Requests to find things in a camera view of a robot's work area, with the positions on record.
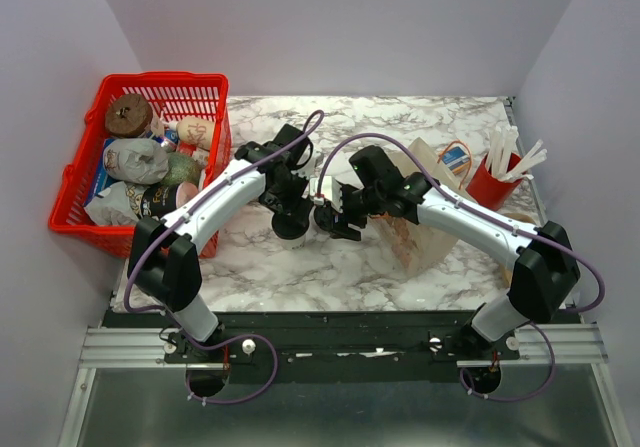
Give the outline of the black coffee cup lid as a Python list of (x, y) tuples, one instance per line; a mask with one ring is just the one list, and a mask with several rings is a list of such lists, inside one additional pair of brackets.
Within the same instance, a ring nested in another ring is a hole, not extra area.
[(284, 214), (274, 214), (271, 220), (271, 227), (276, 236), (287, 241), (304, 237), (309, 225), (308, 217), (297, 218)]

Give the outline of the white paper coffee cup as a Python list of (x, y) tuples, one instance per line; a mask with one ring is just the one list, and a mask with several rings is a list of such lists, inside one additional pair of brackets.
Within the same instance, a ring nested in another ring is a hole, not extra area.
[(295, 250), (302, 248), (305, 245), (306, 238), (304, 236), (292, 238), (292, 239), (282, 239), (281, 244), (285, 249)]

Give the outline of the paper takeout bag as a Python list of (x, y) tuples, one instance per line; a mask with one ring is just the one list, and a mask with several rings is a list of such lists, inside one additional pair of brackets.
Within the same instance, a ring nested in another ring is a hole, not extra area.
[[(408, 147), (427, 171), (441, 184), (465, 199), (471, 200), (463, 181), (469, 167), (463, 169), (464, 177), (456, 177), (438, 154), (422, 138), (414, 139)], [(390, 258), (405, 278), (413, 278), (442, 261), (458, 242), (458, 238), (425, 225), (415, 225), (406, 219), (388, 215), (370, 218)]]

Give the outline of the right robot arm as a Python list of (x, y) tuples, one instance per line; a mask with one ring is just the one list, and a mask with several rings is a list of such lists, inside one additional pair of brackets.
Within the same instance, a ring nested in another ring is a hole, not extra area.
[(333, 181), (316, 199), (314, 220), (331, 237), (358, 241), (369, 217), (387, 214), (442, 230), (511, 271), (509, 290), (481, 305), (461, 328), (467, 356), (483, 358), (508, 332), (550, 321), (577, 284), (580, 271), (559, 224), (519, 224), (421, 172), (405, 176), (378, 146), (360, 150), (349, 162), (362, 185)]

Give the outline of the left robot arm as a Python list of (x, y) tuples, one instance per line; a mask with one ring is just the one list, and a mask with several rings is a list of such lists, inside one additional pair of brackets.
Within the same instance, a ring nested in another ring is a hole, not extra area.
[(303, 244), (313, 206), (301, 158), (312, 146), (310, 132), (289, 124), (264, 144), (241, 146), (227, 168), (184, 206), (159, 220), (143, 217), (135, 226), (128, 284), (154, 298), (189, 335), (187, 349), (201, 362), (222, 347), (219, 320), (199, 291), (199, 256), (211, 237), (241, 208), (258, 201), (273, 214), (277, 237)]

